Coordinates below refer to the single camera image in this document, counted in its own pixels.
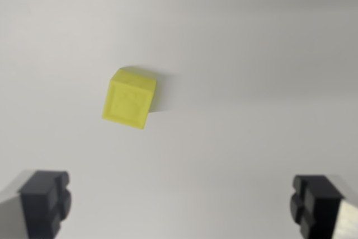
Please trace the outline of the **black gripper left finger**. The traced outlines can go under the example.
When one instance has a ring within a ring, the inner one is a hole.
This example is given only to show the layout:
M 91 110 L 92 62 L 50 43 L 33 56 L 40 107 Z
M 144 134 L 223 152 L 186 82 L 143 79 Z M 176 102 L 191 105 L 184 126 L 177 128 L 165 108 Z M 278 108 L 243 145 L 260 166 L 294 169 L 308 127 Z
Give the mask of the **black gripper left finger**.
M 56 238 L 71 208 L 66 171 L 24 170 L 1 188 L 1 238 Z

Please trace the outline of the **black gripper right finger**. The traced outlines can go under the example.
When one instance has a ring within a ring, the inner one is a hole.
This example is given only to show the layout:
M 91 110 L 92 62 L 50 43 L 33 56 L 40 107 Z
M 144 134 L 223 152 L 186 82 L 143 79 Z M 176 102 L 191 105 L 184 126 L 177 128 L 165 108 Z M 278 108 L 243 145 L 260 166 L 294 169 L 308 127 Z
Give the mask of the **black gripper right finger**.
M 290 213 L 302 238 L 357 238 L 357 188 L 338 175 L 295 175 Z

